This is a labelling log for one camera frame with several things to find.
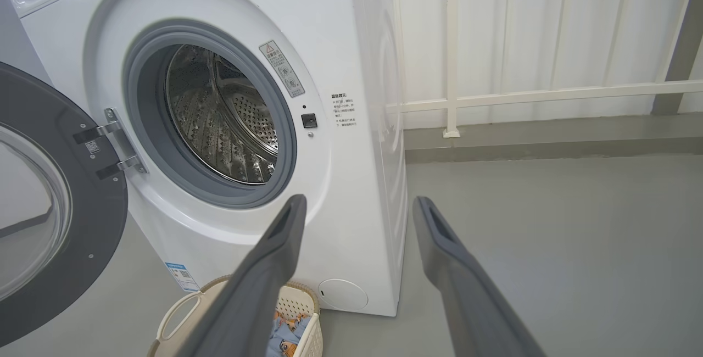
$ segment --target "warning label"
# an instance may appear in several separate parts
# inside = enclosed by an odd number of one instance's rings
[[[281,52],[278,48],[276,42],[271,40],[266,44],[261,45],[259,49],[261,50],[261,53],[264,54],[266,59],[269,60],[271,66],[276,69],[276,74],[281,77],[281,81],[283,81],[283,84],[286,85],[288,94],[291,95],[291,97],[296,97],[305,93],[305,89],[303,89],[303,86],[300,84],[298,76],[293,71],[288,59],[283,56],[283,52]]]
[[[196,281],[193,280],[191,274],[188,273],[188,269],[186,269],[185,265],[171,264],[169,262],[164,262],[164,264],[166,264],[166,267],[171,271],[171,274],[183,291],[195,292],[200,290],[200,287],[198,287]]]
[[[347,97],[346,93],[332,95],[334,107],[334,123],[337,126],[356,126],[356,109],[354,99]]]

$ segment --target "washing machine door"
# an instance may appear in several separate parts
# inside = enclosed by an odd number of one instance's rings
[[[66,96],[0,63],[0,347],[101,274],[127,215],[118,155]]]

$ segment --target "qr code sticker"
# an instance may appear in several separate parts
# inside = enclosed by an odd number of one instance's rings
[[[98,147],[98,144],[95,142],[95,140],[91,140],[86,143],[86,148],[91,154],[95,154],[95,152],[100,151],[100,147]]]
[[[166,267],[168,267],[174,279],[176,279],[176,282],[178,282],[178,285],[181,286],[184,291],[195,292],[200,289],[193,279],[193,276],[189,274],[188,269],[186,269],[184,265],[172,264],[171,262],[164,262],[164,264],[166,264]]]

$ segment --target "concrete floor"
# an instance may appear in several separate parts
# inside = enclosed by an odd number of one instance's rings
[[[548,355],[700,354],[703,157],[419,164],[408,178]],[[0,356],[145,355],[181,295],[130,221],[93,287]],[[398,316],[323,310],[321,322],[329,356],[454,355],[412,221]]]

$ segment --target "plastic basket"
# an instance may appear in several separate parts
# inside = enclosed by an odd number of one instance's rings
[[[229,276],[219,277],[206,284],[200,291],[193,292],[181,298],[171,306],[161,320],[156,340],[151,345],[147,357],[173,357],[185,342],[188,334],[198,323],[206,310],[224,287]],[[173,315],[186,302],[196,298],[196,304],[176,325],[170,334],[164,334],[166,325]],[[299,314],[311,316],[293,357],[322,357],[322,329],[320,327],[320,305],[317,298],[308,287],[298,283],[288,283],[281,287],[278,293],[276,310],[281,312],[286,320],[295,319]]]

